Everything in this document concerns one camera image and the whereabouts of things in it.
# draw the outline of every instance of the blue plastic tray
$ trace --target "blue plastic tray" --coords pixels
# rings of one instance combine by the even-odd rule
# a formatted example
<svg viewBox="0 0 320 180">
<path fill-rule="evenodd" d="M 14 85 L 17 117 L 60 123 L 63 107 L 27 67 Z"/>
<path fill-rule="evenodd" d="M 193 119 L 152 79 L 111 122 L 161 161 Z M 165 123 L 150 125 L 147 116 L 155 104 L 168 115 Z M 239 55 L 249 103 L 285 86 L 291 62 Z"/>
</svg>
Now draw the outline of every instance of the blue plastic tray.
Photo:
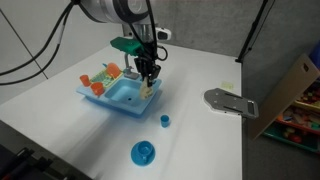
<svg viewBox="0 0 320 180">
<path fill-rule="evenodd" d="M 78 87 L 76 91 L 86 96 L 93 103 L 118 110 L 133 117 L 141 117 L 157 93 L 161 82 L 160 79 L 154 81 L 152 86 L 153 94 L 146 100 L 140 99 L 139 96 L 140 85 L 142 83 L 141 77 L 132 80 L 121 75 L 110 87 L 105 88 L 104 94 L 100 96 L 96 96 L 90 87 L 84 87 L 83 85 Z"/>
</svg>

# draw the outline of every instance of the gray metal part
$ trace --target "gray metal part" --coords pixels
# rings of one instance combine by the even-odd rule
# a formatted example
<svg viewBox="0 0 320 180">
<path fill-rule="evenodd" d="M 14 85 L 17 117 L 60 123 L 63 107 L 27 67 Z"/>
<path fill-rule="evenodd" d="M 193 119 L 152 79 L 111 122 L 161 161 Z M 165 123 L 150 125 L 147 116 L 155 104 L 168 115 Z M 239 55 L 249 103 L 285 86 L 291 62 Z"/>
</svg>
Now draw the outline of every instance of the gray metal part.
<svg viewBox="0 0 320 180">
<path fill-rule="evenodd" d="M 141 14 L 148 11 L 145 0 L 128 0 L 129 9 L 135 14 Z"/>
<path fill-rule="evenodd" d="M 250 119 L 256 119 L 259 116 L 257 103 L 219 88 L 206 91 L 204 100 L 216 110 L 239 114 Z"/>
<path fill-rule="evenodd" d="M 131 72 L 131 73 L 129 73 L 129 74 L 125 73 L 125 74 L 124 74 L 124 77 L 135 80 L 135 79 L 138 79 L 139 74 L 138 74 L 138 73 L 135 73 L 135 72 Z"/>
<path fill-rule="evenodd" d="M 142 42 L 152 42 L 152 27 L 150 24 L 135 24 L 134 28 L 136 29 L 138 35 Z"/>
<path fill-rule="evenodd" d="M 100 0 L 82 0 L 81 5 L 85 8 L 85 10 L 89 13 L 89 15 L 97 21 L 100 22 L 113 22 L 108 16 L 105 15 L 103 8 L 104 4 L 100 3 Z"/>
</svg>

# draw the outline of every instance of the blue cup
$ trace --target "blue cup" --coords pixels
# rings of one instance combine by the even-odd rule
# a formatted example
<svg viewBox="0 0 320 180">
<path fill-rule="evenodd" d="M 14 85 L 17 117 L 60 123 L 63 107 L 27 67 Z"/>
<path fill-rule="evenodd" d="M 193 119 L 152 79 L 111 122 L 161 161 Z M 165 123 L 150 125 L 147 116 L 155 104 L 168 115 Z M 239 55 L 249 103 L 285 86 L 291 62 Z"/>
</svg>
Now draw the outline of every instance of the blue cup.
<svg viewBox="0 0 320 180">
<path fill-rule="evenodd" d="M 161 126 L 162 127 L 166 128 L 166 127 L 168 127 L 170 125 L 169 116 L 163 115 L 163 116 L 161 116 L 160 120 L 161 120 Z"/>
<path fill-rule="evenodd" d="M 144 163 L 148 162 L 153 152 L 153 145 L 149 141 L 141 141 L 137 147 L 138 154 Z"/>
</svg>

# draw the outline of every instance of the gray wall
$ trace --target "gray wall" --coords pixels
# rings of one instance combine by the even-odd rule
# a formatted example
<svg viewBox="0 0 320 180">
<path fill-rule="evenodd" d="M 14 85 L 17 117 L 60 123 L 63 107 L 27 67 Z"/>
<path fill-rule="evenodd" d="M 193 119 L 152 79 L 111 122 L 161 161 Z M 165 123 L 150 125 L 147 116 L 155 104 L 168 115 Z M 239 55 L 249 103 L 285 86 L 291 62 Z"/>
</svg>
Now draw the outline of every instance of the gray wall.
<svg viewBox="0 0 320 180">
<path fill-rule="evenodd" d="M 0 72 L 26 62 L 40 50 L 60 13 L 69 2 L 68 0 L 0 0 L 0 11 L 4 14 L 0 13 Z M 4 16 L 8 18 L 26 47 L 23 46 Z M 101 50 L 111 39 L 122 34 L 121 25 L 95 23 L 88 19 L 79 7 L 74 7 L 68 19 L 60 51 L 45 73 L 51 78 Z M 54 36 L 48 50 L 38 59 L 41 67 L 53 53 L 57 38 L 57 35 Z M 32 63 L 13 74 L 0 77 L 0 82 L 22 79 L 37 71 L 39 68 L 35 63 Z M 0 86 L 0 105 L 45 80 L 46 78 L 41 74 L 24 83 Z M 37 158 L 45 156 L 56 159 L 53 154 L 7 126 L 1 120 L 0 144 L 12 152 L 18 152 L 23 147 L 28 147 L 36 151 L 34 156 Z M 58 159 L 55 160 L 53 167 L 62 173 L 72 170 Z"/>
<path fill-rule="evenodd" d="M 261 4 L 262 0 L 157 0 L 154 11 L 159 26 L 173 32 L 168 44 L 238 56 Z M 261 104 L 293 61 L 309 53 L 319 39 L 319 0 L 276 0 L 245 58 L 243 95 Z"/>
</svg>

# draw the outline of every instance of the wooden shelf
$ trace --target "wooden shelf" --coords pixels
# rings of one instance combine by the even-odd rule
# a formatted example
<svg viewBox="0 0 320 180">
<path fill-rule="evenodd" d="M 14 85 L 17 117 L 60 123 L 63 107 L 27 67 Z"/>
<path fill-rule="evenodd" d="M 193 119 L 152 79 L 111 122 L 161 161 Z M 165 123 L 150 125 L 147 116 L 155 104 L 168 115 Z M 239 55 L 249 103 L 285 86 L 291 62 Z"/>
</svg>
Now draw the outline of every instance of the wooden shelf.
<svg viewBox="0 0 320 180">
<path fill-rule="evenodd" d="M 248 122 L 249 137 L 255 139 L 283 113 L 310 84 L 320 77 L 308 55 L 301 55 L 259 107 L 260 116 Z"/>
<path fill-rule="evenodd" d="M 292 106 L 320 113 L 320 107 L 314 106 L 314 105 L 311 105 L 311 104 L 306 104 L 306 103 L 303 103 L 303 102 L 294 101 L 292 103 Z"/>
<path fill-rule="evenodd" d="M 314 130 L 314 129 L 311 129 L 309 127 L 305 127 L 305 126 L 302 126 L 300 124 L 297 124 L 297 123 L 294 123 L 294 122 L 290 122 L 290 121 L 288 122 L 288 121 L 276 120 L 276 122 L 284 124 L 284 125 L 287 125 L 287 126 L 291 126 L 291 127 L 303 130 L 303 131 L 307 131 L 307 132 L 310 132 L 310 133 L 313 133 L 313 134 L 316 134 L 316 135 L 320 136 L 320 130 Z"/>
</svg>

